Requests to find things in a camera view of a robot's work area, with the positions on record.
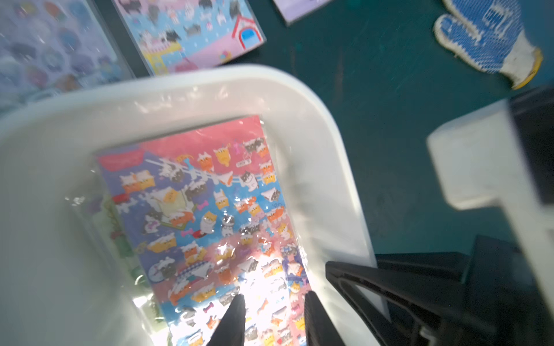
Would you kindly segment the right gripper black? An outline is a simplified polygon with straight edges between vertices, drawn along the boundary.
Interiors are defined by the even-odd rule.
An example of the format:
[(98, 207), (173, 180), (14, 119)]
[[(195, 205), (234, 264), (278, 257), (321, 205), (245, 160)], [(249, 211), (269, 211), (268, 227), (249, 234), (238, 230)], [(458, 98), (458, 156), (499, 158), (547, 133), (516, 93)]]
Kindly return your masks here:
[[(382, 254), (377, 263), (327, 262), (325, 276), (380, 345), (553, 344), (551, 312), (512, 242), (478, 236), (469, 255)], [(363, 289), (392, 304), (392, 323)]]

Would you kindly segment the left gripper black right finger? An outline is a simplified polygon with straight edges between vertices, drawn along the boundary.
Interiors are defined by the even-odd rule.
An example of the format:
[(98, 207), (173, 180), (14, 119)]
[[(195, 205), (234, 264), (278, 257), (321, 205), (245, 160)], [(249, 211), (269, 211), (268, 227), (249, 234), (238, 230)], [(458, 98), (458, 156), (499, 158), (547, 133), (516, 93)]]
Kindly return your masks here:
[(345, 345), (314, 291), (305, 296), (304, 318), (308, 346)]

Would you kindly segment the purple sticker sheet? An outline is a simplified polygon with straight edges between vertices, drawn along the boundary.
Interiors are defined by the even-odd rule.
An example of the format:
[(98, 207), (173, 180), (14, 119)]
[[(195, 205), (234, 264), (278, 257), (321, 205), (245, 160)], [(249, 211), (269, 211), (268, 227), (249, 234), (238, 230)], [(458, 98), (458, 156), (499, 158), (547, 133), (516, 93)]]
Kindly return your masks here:
[(134, 78), (93, 1), (1, 2), (1, 114)]

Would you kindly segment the white plastic storage box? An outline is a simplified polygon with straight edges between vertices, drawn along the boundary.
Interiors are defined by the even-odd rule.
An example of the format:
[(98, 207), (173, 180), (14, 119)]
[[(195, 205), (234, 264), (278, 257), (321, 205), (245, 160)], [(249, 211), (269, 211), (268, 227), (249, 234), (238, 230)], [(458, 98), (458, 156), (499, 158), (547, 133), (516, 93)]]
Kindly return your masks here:
[(347, 345), (375, 336), (325, 278), (375, 253), (339, 129), (322, 100), (261, 65), (132, 79), (1, 119), (1, 344), (150, 345), (131, 299), (69, 203), (105, 148), (261, 116), (309, 281)]

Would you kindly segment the pink blue cat sticker sheet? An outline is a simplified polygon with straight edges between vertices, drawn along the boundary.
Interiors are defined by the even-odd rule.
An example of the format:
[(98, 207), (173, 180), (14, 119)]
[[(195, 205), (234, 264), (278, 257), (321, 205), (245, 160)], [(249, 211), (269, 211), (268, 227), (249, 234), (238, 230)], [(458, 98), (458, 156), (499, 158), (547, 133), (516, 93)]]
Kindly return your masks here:
[(237, 295), (245, 344), (306, 344), (310, 283), (257, 115), (96, 163), (173, 345), (207, 345)]

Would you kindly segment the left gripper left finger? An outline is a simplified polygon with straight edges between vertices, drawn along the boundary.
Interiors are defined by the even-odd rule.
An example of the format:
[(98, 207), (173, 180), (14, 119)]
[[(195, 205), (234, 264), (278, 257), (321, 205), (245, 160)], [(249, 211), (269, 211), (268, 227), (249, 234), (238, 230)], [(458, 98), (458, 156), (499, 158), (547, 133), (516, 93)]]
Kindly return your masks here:
[(207, 345), (243, 346), (245, 344), (245, 320), (245, 297), (238, 294), (233, 298)]

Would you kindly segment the pink bear sticker sheet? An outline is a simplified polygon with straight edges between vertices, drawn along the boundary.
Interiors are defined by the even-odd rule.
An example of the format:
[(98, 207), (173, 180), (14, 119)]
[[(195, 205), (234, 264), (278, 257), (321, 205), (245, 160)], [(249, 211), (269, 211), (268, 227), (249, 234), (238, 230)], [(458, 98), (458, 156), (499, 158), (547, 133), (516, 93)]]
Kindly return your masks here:
[(273, 0), (277, 10), (288, 25), (324, 7), (332, 0)]

